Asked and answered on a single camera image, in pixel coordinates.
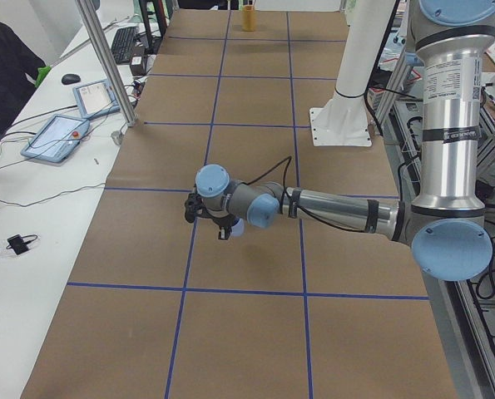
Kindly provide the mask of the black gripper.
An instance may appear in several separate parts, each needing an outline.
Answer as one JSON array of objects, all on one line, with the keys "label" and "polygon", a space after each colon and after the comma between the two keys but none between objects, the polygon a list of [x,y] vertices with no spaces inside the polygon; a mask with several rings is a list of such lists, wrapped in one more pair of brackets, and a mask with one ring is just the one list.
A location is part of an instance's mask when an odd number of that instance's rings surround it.
[{"label": "black gripper", "polygon": [[219,226],[218,240],[228,240],[230,237],[230,228],[235,225],[235,216],[223,209],[212,209],[209,205],[204,204],[204,215],[211,219]]}]

